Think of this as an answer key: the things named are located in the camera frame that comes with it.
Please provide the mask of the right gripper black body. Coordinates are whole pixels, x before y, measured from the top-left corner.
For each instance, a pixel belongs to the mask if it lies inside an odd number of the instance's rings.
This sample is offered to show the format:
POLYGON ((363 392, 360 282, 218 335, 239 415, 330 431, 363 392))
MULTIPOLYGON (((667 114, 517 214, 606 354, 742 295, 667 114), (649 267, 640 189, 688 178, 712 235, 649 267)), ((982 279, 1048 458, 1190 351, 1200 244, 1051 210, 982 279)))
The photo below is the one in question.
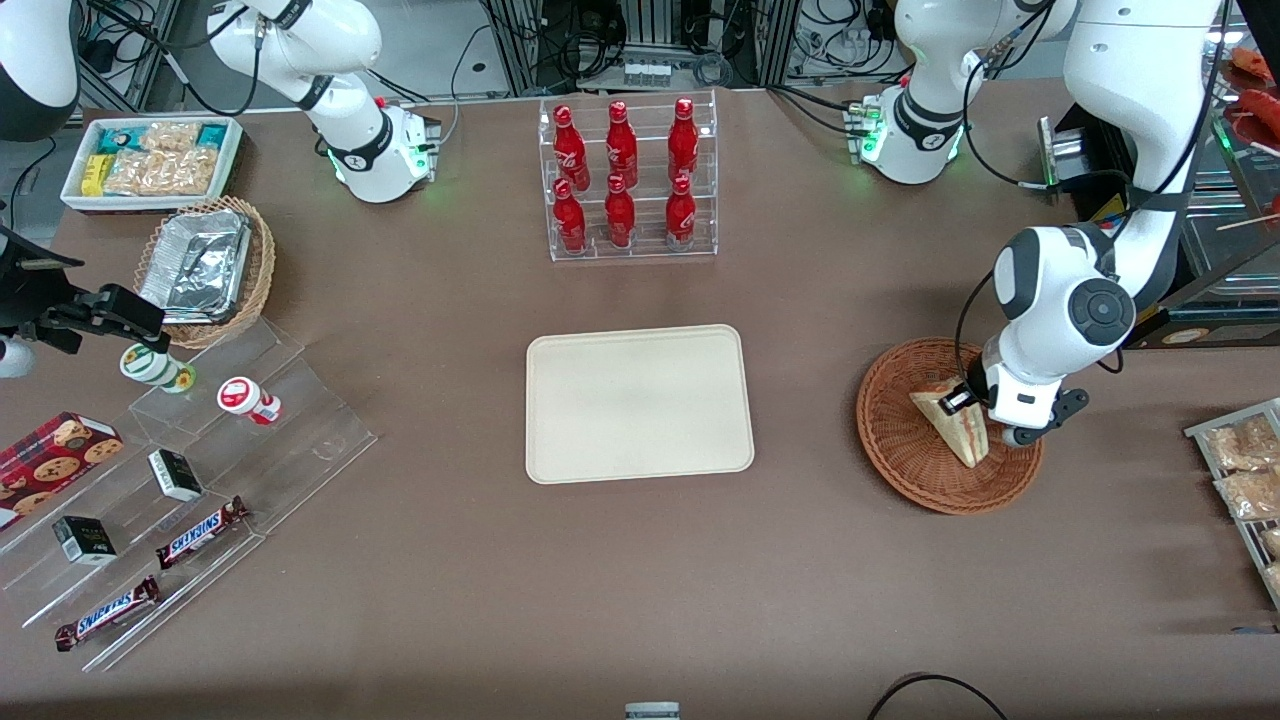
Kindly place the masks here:
POLYGON ((93 324, 81 290, 65 270, 84 263, 29 242, 8 227, 3 232, 1 322, 15 333, 84 329, 93 324))

